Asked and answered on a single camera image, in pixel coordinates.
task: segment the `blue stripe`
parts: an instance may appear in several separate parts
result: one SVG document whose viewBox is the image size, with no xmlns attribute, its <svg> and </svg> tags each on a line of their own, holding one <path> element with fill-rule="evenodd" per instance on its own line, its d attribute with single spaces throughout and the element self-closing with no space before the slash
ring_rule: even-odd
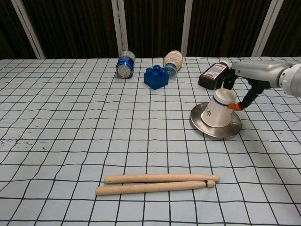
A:
<svg viewBox="0 0 301 226">
<path fill-rule="evenodd" d="M 214 96 L 213 96 L 213 100 L 214 100 L 216 103 L 218 103 L 219 105 L 221 105 L 221 106 L 224 106 L 224 107 L 228 106 L 228 105 L 225 105 L 225 104 L 219 102 L 218 100 L 216 100 L 216 99 L 214 98 Z"/>
</svg>

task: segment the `soda can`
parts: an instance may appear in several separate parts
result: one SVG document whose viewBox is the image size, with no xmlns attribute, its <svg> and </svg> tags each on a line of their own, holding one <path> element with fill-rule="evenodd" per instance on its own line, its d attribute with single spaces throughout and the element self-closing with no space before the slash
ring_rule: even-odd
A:
<svg viewBox="0 0 301 226">
<path fill-rule="evenodd" d="M 116 65 L 116 74 L 123 79 L 131 77 L 134 73 L 135 55 L 131 51 L 123 51 Z"/>
</svg>

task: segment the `wooden drumstick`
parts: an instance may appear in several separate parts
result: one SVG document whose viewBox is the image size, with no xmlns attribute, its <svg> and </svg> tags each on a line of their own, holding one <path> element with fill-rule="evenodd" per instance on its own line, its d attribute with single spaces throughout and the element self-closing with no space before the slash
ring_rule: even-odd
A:
<svg viewBox="0 0 301 226">
<path fill-rule="evenodd" d="M 220 181 L 217 175 L 204 174 L 137 174 L 137 175 L 120 175 L 106 176 L 104 182 L 106 184 L 121 183 L 142 183 L 142 182 L 179 182 L 179 181 Z"/>
<path fill-rule="evenodd" d="M 133 194 L 144 192 L 165 192 L 165 191 L 180 191 L 190 190 L 201 187 L 214 187 L 215 182 L 208 180 L 205 181 L 182 181 L 182 182 L 170 182 L 170 183 L 155 183 L 144 185 L 123 185 L 123 186 L 105 186 L 97 187 L 96 195 L 108 195 L 108 194 Z"/>
</svg>

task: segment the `white label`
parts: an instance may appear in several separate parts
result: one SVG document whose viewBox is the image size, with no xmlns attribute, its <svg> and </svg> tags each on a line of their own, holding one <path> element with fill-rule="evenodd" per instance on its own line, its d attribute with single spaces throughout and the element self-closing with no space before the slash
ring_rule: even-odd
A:
<svg viewBox="0 0 301 226">
<path fill-rule="evenodd" d="M 208 71 L 204 73 L 204 75 L 207 75 L 213 79 L 215 79 L 217 76 L 219 76 L 220 73 L 222 73 L 223 70 L 225 70 L 227 66 L 222 64 L 215 64 L 213 67 L 211 67 Z"/>
</svg>

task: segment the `blue lego block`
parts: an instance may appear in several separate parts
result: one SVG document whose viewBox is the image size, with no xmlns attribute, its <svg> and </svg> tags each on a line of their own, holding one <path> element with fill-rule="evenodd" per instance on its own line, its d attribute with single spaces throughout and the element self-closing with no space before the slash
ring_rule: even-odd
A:
<svg viewBox="0 0 301 226">
<path fill-rule="evenodd" d="M 169 76 L 165 68 L 155 65 L 153 68 L 149 67 L 144 73 L 144 83 L 156 90 L 168 84 Z"/>
</svg>

